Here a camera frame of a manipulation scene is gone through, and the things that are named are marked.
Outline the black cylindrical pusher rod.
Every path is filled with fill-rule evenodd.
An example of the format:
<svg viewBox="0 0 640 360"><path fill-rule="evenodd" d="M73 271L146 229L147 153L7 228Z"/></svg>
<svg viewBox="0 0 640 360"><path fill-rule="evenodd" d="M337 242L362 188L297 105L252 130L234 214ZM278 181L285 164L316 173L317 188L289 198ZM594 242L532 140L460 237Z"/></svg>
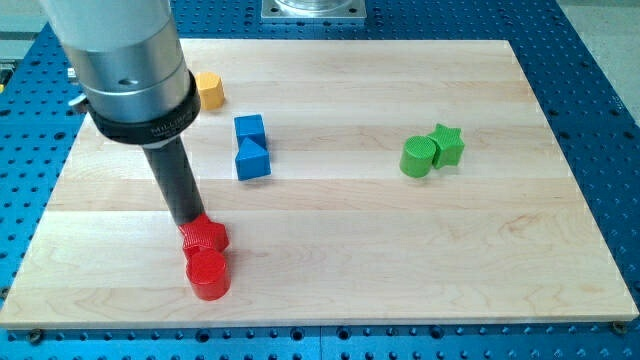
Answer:
<svg viewBox="0 0 640 360"><path fill-rule="evenodd" d="M176 136L143 151L167 207L177 226L192 222L205 212L182 139Z"/></svg>

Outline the black clamp ring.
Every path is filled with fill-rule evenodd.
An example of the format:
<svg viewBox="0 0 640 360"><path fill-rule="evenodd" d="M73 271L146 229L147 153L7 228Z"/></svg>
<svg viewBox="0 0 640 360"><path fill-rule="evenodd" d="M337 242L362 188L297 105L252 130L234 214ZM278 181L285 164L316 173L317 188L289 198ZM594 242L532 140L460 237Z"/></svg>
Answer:
<svg viewBox="0 0 640 360"><path fill-rule="evenodd" d="M148 145L169 140L186 130L200 112L201 101L196 80L191 71L187 71L190 79L189 92L184 100L161 117L142 122L121 122L111 120L99 114L88 105L96 128L106 138L129 145Z"/></svg>

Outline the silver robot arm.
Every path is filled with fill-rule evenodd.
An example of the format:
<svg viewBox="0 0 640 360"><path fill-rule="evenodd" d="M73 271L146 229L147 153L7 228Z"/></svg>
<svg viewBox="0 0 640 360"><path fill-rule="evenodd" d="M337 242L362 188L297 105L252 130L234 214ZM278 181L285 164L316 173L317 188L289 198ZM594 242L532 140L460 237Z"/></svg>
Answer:
<svg viewBox="0 0 640 360"><path fill-rule="evenodd" d="M166 0L41 0L108 139L140 146L174 222L204 212L181 134L200 112Z"/></svg>

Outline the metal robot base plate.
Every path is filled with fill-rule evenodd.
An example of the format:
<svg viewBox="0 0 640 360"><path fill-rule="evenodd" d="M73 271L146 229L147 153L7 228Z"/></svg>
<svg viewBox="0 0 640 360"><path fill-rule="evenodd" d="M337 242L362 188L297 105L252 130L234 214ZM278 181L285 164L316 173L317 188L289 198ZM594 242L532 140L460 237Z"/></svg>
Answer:
<svg viewBox="0 0 640 360"><path fill-rule="evenodd" d="M263 0L261 19L267 23L363 23L365 0Z"/></svg>

